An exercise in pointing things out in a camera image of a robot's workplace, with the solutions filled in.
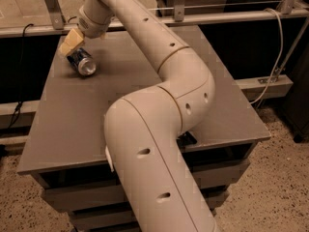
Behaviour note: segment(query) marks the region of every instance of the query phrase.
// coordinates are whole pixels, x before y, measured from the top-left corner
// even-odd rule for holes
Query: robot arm
[[[219,231],[176,143],[211,105],[208,67],[137,0],[87,0],[81,14],[79,28],[90,38],[102,35],[115,15],[162,79],[116,101],[104,121],[111,159],[140,227]]]

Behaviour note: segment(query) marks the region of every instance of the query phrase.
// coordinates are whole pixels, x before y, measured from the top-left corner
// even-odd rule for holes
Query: desk
[[[211,110],[190,131],[197,143],[182,149],[214,209],[248,167],[254,146],[270,133],[200,29],[172,30],[201,56],[215,79]],[[127,32],[87,40],[85,49],[98,62],[89,78],[80,78],[67,59],[55,55],[17,172],[32,175],[44,187],[43,199],[68,212],[80,230],[138,231],[117,174],[107,164],[102,116],[121,96],[160,79]]]

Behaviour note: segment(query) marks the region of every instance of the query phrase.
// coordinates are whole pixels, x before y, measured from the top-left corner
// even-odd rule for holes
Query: can lid
[[[95,61],[91,58],[84,58],[78,64],[78,72],[81,75],[87,76],[95,73],[97,70],[97,65]]]

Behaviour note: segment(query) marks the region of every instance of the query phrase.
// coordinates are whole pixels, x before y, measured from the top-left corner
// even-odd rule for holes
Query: soda can
[[[77,49],[67,59],[72,68],[82,76],[92,75],[97,70],[96,62],[84,48]]]

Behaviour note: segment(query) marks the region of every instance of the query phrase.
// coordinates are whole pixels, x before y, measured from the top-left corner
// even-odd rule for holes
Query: gray tabletop
[[[191,130],[198,143],[185,150],[207,150],[269,139],[264,123],[200,29],[187,26],[172,30],[208,64],[216,85],[210,112]],[[98,63],[96,74],[80,78],[67,59],[55,55],[18,173],[106,162],[102,116],[110,104],[125,94],[160,82],[127,32],[107,33],[104,41],[87,40],[84,48]]]

